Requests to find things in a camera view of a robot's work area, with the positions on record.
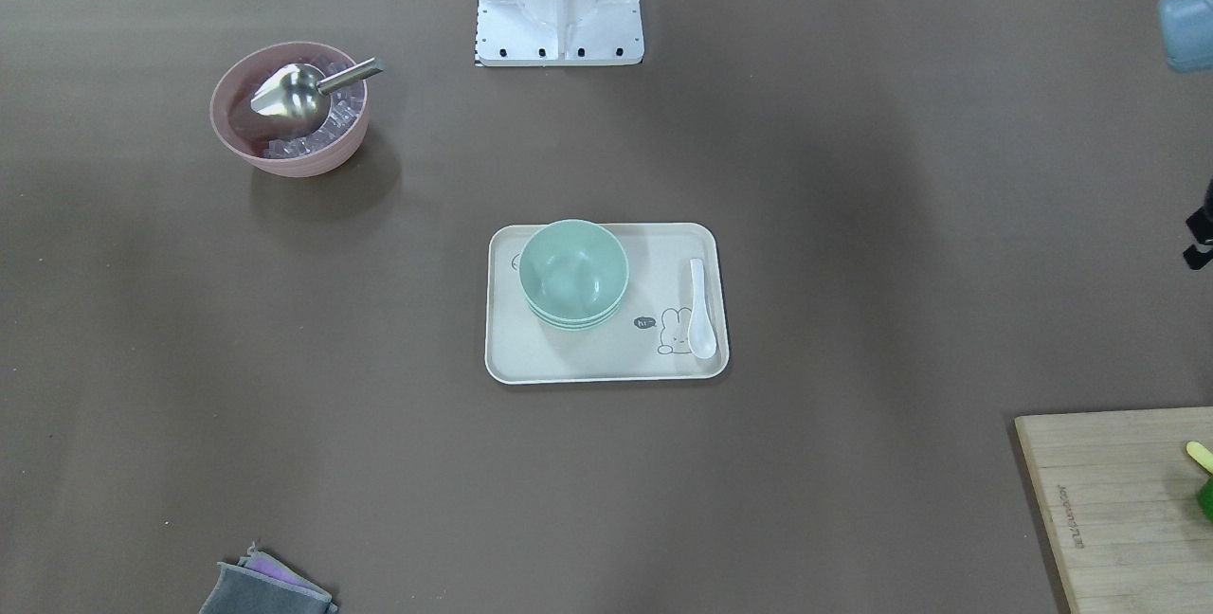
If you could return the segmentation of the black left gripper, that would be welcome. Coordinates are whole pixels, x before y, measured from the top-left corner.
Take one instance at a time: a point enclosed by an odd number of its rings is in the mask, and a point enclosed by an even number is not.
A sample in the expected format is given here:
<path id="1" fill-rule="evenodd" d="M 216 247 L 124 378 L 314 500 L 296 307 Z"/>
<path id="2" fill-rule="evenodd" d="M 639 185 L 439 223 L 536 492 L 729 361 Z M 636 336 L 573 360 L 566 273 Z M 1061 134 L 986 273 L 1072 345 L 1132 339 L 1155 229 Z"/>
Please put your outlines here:
<path id="1" fill-rule="evenodd" d="M 1191 246 L 1183 252 L 1183 258 L 1186 261 L 1188 269 L 1201 271 L 1206 265 L 1211 265 L 1212 261 L 1212 203 L 1213 203 L 1213 183 L 1209 181 L 1207 191 L 1205 191 L 1205 199 L 1202 199 L 1201 206 L 1196 211 L 1188 216 L 1186 226 L 1188 233 L 1194 238 Z"/>

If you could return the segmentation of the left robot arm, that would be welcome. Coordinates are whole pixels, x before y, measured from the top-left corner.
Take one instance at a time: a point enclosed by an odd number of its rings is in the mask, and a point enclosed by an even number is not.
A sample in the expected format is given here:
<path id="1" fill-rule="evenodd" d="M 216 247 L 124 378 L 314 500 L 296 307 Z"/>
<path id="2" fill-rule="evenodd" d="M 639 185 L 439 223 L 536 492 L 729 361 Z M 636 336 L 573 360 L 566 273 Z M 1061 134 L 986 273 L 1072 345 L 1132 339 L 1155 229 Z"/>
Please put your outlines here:
<path id="1" fill-rule="evenodd" d="M 1175 73 L 1212 69 L 1212 0 L 1160 0 L 1158 25 L 1164 44 L 1167 66 Z M 1212 186 L 1205 199 L 1186 220 L 1194 238 L 1183 252 L 1188 268 L 1201 271 L 1212 260 Z"/>

